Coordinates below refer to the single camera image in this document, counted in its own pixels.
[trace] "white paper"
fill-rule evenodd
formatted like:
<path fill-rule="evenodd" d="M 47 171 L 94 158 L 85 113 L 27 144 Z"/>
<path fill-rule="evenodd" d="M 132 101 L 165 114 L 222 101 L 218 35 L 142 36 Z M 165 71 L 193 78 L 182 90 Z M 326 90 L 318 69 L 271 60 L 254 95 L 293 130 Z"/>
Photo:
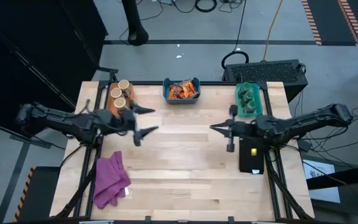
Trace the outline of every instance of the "white paper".
<path fill-rule="evenodd" d="M 304 159 L 303 161 L 305 161 L 308 164 L 314 166 L 315 168 L 321 170 L 325 174 L 335 173 L 335 168 L 334 168 L 334 165 L 332 165 L 332 164 L 309 161 L 306 159 Z M 324 175 L 321 172 L 317 171 L 316 169 L 312 168 L 311 166 L 308 166 L 307 164 L 303 164 L 303 170 L 305 171 L 306 179 Z M 318 189 L 318 190 L 309 190 L 309 194 L 312 199 L 323 200 L 326 202 L 341 203 L 341 199 L 339 198 L 339 191 L 338 191 L 337 187 L 330 187 L 327 189 Z"/>

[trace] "purple towel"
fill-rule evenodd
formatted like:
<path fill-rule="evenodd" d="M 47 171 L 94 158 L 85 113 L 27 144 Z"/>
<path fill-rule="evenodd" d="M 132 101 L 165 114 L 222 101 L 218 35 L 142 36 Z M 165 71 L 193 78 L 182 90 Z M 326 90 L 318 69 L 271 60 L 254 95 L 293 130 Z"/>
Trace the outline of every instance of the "purple towel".
<path fill-rule="evenodd" d="M 125 188 L 131 184 L 122 164 L 121 151 L 96 162 L 96 182 L 93 202 L 103 209 L 108 203 L 117 206 L 117 197 L 125 197 Z"/>

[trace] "floor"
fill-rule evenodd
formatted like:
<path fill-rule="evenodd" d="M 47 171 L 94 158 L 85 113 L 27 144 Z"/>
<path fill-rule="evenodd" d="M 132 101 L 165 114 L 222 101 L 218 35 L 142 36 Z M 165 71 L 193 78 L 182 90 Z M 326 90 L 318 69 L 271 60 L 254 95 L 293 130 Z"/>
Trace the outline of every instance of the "floor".
<path fill-rule="evenodd" d="M 182 11 L 192 8 L 194 0 L 177 0 Z M 248 0 L 241 40 L 265 40 L 279 0 Z M 115 0 L 97 0 L 96 7 L 109 32 L 106 40 L 119 40 L 126 29 L 126 18 L 121 4 Z M 208 8 L 209 1 L 201 1 L 200 7 Z M 161 7 L 157 2 L 143 0 L 138 5 L 141 18 L 158 14 Z M 103 47 L 100 66 L 119 69 L 118 78 L 128 80 L 182 80 L 198 77 L 200 80 L 220 80 L 223 74 L 221 59 L 231 52 L 234 44 L 197 44 L 203 40 L 235 40 L 239 28 L 242 6 L 233 13 L 202 13 L 194 10 L 188 14 L 178 12 L 173 6 L 163 5 L 163 12 L 156 18 L 143 21 L 150 40 L 200 40 L 194 44 L 148 44 L 141 47 L 127 46 L 116 41 Z M 275 26 L 272 40 L 313 40 L 301 0 L 284 1 Z M 250 55 L 251 62 L 263 59 L 264 45 L 238 45 L 238 49 Z M 307 67 L 309 85 L 304 90 L 303 113 L 331 103 L 343 103 L 350 109 L 358 107 L 358 47 L 322 47 L 317 45 L 270 45 L 266 60 L 299 59 Z M 230 58 L 227 63 L 242 63 L 242 57 Z M 93 80 L 105 80 L 107 73 L 96 72 Z M 298 98 L 290 103 L 294 115 Z M 313 132 L 313 137 L 326 136 L 331 129 Z M 45 130 L 38 137 L 65 146 L 62 134 Z M 326 149 L 358 141 L 358 121 L 348 132 L 333 138 Z M 0 205 L 6 192 L 22 143 L 9 139 L 9 134 L 0 131 Z M 331 151 L 332 155 L 352 164 L 358 164 L 358 144 Z M 14 187 L 11 202 L 4 222 L 10 222 L 23 189 L 25 178 L 32 166 L 58 166 L 63 151 L 56 147 L 44 149 L 30 146 L 22 172 Z M 320 220 L 358 223 L 357 217 L 316 210 Z"/>

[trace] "wooden table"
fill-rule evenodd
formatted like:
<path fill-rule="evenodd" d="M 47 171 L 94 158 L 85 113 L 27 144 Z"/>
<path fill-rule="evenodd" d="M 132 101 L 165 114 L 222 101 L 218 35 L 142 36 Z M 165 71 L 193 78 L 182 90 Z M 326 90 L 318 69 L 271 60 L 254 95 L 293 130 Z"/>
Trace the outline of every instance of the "wooden table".
<path fill-rule="evenodd" d="M 283 83 L 267 84 L 273 115 L 290 118 Z M 84 107 L 86 99 L 91 100 L 90 106 L 94 105 L 97 87 L 98 82 L 83 82 L 76 112 Z M 227 221 L 233 216 L 236 221 L 273 221 L 267 171 L 264 175 L 239 172 L 238 139 L 235 153 L 228 153 L 227 139 L 209 129 L 210 124 L 229 118 L 234 89 L 235 86 L 202 86 L 197 104 L 168 105 L 161 86 L 136 85 L 136 102 L 156 110 L 137 116 L 139 128 L 155 125 L 160 128 L 149 134 L 141 147 L 134 146 L 131 134 L 104 138 L 101 156 L 110 157 L 114 151 L 122 151 L 132 184 L 129 195 L 120 198 L 117 207 L 108 205 L 99 210 L 93 205 L 91 218 L 144 220 L 145 216 L 151 216 L 152 220 Z M 295 141 L 289 144 L 297 146 Z M 69 140 L 65 156 L 77 146 L 77 140 Z M 85 150 L 77 152 L 63 166 L 51 215 L 56 215 L 78 188 L 84 154 Z M 300 153 L 288 147 L 281 150 L 281 155 L 289 191 L 313 217 Z M 276 188 L 280 213 L 285 217 L 282 194 Z M 83 195 L 81 215 L 85 214 L 88 194 L 89 190 Z"/>

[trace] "wooden tray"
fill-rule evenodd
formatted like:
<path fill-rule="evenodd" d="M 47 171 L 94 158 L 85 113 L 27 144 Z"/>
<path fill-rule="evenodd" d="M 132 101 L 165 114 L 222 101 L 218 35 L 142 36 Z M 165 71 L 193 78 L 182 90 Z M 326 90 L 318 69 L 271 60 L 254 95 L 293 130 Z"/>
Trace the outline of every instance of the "wooden tray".
<path fill-rule="evenodd" d="M 118 110 L 117 108 L 114 106 L 114 98 L 110 95 L 110 91 L 113 89 L 113 88 L 118 88 L 118 83 L 112 83 L 110 85 L 110 90 L 108 92 L 108 96 L 109 98 L 107 99 L 107 110 L 111 110 L 111 112 L 116 116 L 116 117 L 119 117 L 119 113 L 118 113 Z M 130 103 L 130 100 L 133 100 L 135 98 L 135 93 L 134 93 L 134 86 L 130 83 L 129 84 L 129 88 L 131 89 L 131 92 L 129 94 L 129 98 L 125 97 L 125 100 L 127 101 L 127 107 L 129 108 L 129 103 Z"/>

